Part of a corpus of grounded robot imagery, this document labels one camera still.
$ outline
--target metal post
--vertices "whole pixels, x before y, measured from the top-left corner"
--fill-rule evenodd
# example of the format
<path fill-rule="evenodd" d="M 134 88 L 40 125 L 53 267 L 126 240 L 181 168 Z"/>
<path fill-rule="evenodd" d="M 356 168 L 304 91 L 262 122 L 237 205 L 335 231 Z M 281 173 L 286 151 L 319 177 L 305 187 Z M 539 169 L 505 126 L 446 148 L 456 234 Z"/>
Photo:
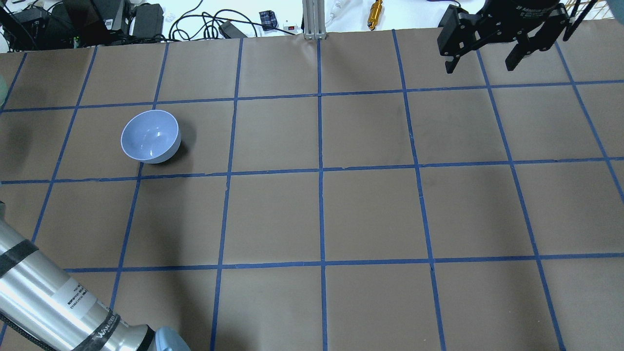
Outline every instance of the metal post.
<path fill-rule="evenodd" d="M 306 39 L 325 39 L 325 1 L 303 0 L 303 37 Z"/>

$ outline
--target bowl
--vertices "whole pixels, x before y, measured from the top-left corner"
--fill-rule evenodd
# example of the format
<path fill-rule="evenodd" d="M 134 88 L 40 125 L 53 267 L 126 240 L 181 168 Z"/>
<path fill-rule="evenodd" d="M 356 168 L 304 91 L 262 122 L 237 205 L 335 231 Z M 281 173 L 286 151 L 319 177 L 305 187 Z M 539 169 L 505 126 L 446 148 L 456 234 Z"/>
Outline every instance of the bowl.
<path fill-rule="evenodd" d="M 121 133 L 121 148 L 130 158 L 148 164 L 170 159 L 180 147 L 178 121 L 163 110 L 137 114 Z"/>

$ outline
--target black band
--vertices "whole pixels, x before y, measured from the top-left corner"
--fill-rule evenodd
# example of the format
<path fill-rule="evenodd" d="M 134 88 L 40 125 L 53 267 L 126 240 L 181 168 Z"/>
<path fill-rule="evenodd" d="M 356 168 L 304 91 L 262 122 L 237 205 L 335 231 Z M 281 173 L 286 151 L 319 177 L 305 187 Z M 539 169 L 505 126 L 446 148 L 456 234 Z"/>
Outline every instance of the black band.
<path fill-rule="evenodd" d="M 147 333 L 145 333 L 145 337 L 143 338 L 143 341 L 141 341 L 137 351 L 147 351 L 154 340 L 154 335 L 156 335 L 156 333 L 148 326 Z"/>
<path fill-rule="evenodd" d="M 120 320 L 121 318 L 119 315 L 110 310 L 102 324 L 73 351 L 101 351 L 104 345 L 109 341 L 110 336 L 115 332 L 115 329 L 117 329 Z"/>
<path fill-rule="evenodd" d="M 39 250 L 39 248 L 32 242 L 24 239 L 24 241 L 0 255 L 0 278 L 37 250 Z"/>

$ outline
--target light blue bowl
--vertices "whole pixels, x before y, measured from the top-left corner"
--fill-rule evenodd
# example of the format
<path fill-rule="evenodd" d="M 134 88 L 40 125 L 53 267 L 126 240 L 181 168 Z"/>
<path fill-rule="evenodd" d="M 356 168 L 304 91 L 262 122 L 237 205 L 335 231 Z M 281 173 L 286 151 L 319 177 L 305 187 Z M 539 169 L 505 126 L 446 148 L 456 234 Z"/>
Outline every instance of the light blue bowl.
<path fill-rule="evenodd" d="M 130 158 L 149 164 L 170 159 L 180 147 L 178 121 L 163 110 L 137 114 L 121 133 L 121 148 Z"/>

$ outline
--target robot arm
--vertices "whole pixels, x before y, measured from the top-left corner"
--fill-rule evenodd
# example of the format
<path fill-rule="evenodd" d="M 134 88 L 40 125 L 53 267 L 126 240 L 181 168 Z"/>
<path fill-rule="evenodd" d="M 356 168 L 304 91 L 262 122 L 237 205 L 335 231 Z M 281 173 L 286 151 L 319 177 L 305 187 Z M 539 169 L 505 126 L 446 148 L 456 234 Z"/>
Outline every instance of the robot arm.
<path fill-rule="evenodd" d="M 565 30 L 567 41 L 597 0 L 591 0 L 575 22 L 559 0 L 486 0 L 477 14 L 449 5 L 437 38 L 440 55 L 446 56 L 446 72 L 453 73 L 459 59 L 486 44 L 517 41 L 505 63 L 513 71 L 535 51 L 548 51 Z M 578 4 L 572 12 L 576 16 Z M 529 33 L 540 28 L 533 36 Z"/>

